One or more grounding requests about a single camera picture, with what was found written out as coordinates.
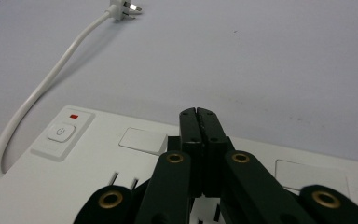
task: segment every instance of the white power strip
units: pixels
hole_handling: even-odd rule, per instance
[[[113,179],[133,188],[150,178],[167,136],[178,134],[177,126],[66,106],[0,180],[0,223],[73,223],[90,195]],[[294,192],[320,184],[358,203],[358,161],[231,140]],[[196,200],[190,223],[216,223],[217,204]]]

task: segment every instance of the power cord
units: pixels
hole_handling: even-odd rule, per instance
[[[142,9],[136,5],[131,4],[131,0],[110,0],[109,8],[104,12],[104,14],[92,22],[86,29],[84,29],[74,40],[68,50],[61,56],[56,65],[51,69],[51,71],[46,75],[43,81],[37,86],[37,88],[32,92],[28,99],[20,106],[17,112],[10,119],[9,123],[3,130],[0,135],[0,178],[4,176],[2,172],[2,157],[7,148],[7,144],[10,141],[11,136],[16,131],[21,120],[32,108],[34,103],[40,98],[40,96],[45,93],[53,79],[60,73],[63,66],[71,58],[72,54],[75,52],[77,47],[81,42],[100,24],[106,21],[108,18],[114,18],[117,21],[122,21],[125,17],[130,16],[130,9],[141,11]]]

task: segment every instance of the white table surface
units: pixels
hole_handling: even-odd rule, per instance
[[[178,123],[358,161],[358,0],[143,0],[106,21],[28,113],[7,170],[65,105]],[[0,133],[108,1],[0,1]]]

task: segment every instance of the white plug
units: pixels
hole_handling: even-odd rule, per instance
[[[134,19],[134,17],[130,15],[130,9],[136,11],[142,10],[140,7],[131,4],[131,0],[110,0],[110,7],[106,11],[110,13],[111,18],[122,21],[124,17]]]

